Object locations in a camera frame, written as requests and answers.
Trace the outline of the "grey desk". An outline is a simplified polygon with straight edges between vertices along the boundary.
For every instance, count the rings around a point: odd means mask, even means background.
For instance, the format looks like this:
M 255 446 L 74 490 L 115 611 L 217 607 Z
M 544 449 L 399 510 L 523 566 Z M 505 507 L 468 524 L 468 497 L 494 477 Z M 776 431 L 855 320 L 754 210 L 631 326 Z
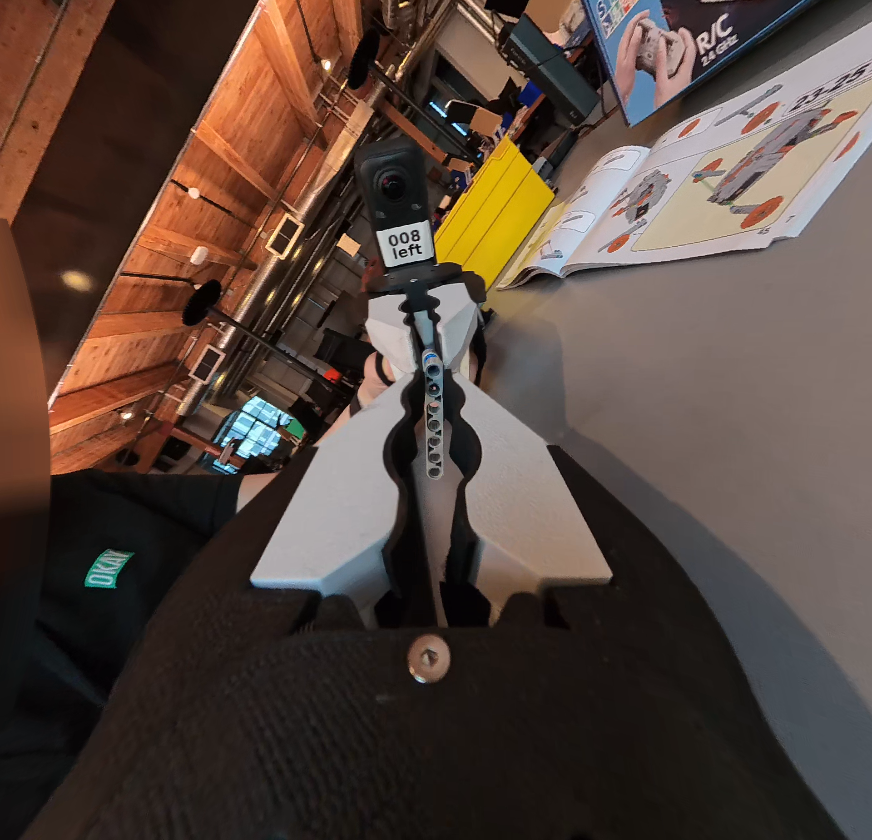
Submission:
M 826 809 L 870 838 L 870 152 L 754 253 L 496 292 L 485 388 L 718 617 Z

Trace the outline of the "dark green case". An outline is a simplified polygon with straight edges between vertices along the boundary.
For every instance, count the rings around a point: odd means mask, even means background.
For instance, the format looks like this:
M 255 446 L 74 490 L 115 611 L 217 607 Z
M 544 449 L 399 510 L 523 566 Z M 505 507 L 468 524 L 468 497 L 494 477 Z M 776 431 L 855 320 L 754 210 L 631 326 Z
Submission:
M 571 126 L 582 126 L 594 112 L 600 100 L 594 87 L 575 69 L 566 51 L 553 44 L 527 15 L 521 15 L 513 26 L 503 26 L 498 48 Z

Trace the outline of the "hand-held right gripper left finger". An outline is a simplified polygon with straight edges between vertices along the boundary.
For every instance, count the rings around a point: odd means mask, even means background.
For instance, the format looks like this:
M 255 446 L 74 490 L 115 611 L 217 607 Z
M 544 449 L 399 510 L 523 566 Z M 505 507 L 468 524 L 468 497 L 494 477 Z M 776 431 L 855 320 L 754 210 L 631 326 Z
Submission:
M 393 595 L 419 622 L 419 374 L 404 376 L 321 441 L 250 584 L 348 597 L 360 611 Z

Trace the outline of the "person's left hand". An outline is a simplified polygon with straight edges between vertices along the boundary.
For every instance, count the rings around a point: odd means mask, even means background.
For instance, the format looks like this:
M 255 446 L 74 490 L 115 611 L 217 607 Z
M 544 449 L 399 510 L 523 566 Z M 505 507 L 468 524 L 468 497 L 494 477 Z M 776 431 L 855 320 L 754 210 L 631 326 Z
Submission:
M 382 353 L 374 352 L 365 360 L 363 379 L 348 411 L 351 417 L 368 407 L 395 382 L 390 362 Z

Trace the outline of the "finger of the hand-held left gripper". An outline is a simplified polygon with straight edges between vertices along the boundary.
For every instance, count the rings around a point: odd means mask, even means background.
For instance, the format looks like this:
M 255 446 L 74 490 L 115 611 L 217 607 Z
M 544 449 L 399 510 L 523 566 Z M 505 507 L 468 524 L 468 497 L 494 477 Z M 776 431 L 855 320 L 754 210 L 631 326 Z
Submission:
M 443 366 L 449 372 L 460 369 L 476 329 L 479 306 L 467 293 L 438 293 L 437 339 Z
M 380 295 L 370 298 L 365 322 L 370 342 L 390 364 L 395 378 L 414 375 L 419 370 L 419 355 L 402 309 L 406 295 Z

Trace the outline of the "robot kit box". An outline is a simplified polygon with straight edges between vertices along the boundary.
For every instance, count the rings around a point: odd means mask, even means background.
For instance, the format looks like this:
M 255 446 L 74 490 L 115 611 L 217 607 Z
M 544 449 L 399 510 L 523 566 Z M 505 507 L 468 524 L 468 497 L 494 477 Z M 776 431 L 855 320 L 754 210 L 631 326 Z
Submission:
M 628 126 L 751 49 L 818 0 L 581 0 Z

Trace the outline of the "blue connector pin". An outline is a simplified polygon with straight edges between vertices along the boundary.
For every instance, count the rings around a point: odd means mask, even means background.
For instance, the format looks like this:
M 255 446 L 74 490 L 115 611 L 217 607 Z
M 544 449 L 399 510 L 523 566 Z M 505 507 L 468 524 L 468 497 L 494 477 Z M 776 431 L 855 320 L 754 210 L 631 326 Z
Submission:
M 411 319 L 419 344 L 421 369 L 428 378 L 439 378 L 443 373 L 443 364 L 435 322 L 427 310 L 414 311 Z

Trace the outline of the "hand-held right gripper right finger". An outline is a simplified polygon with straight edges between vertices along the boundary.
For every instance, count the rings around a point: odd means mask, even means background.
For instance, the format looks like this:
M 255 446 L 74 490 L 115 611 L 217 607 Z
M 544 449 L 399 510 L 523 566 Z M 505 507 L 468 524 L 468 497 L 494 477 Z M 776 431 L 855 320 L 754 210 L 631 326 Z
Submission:
M 463 376 L 447 382 L 445 403 L 461 472 L 444 563 L 448 624 L 493 625 L 517 594 L 608 584 L 556 448 Z

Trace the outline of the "yellow plastic bin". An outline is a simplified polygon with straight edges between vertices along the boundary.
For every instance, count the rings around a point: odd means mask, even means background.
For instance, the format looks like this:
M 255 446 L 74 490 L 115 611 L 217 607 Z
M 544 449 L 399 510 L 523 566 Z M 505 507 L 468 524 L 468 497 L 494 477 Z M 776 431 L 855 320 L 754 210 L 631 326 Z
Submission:
M 503 138 L 434 235 L 437 261 L 478 274 L 489 288 L 553 200 L 516 144 Z

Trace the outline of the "open instruction booklet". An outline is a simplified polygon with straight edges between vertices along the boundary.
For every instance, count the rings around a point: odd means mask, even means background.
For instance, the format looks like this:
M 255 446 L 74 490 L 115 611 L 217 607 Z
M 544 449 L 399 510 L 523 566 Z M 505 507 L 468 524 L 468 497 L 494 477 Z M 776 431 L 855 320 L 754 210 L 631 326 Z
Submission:
M 613 149 L 546 213 L 499 289 L 796 237 L 870 145 L 870 71 L 826 50 L 652 148 Z

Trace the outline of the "grey holed building beam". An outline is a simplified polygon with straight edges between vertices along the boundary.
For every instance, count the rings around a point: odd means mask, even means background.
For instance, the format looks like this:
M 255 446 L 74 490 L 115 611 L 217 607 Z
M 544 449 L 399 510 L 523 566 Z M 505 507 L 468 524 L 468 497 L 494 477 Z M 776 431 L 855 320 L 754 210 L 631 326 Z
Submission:
M 439 378 L 424 380 L 424 430 L 426 442 L 426 475 L 439 480 L 445 465 L 445 368 Z

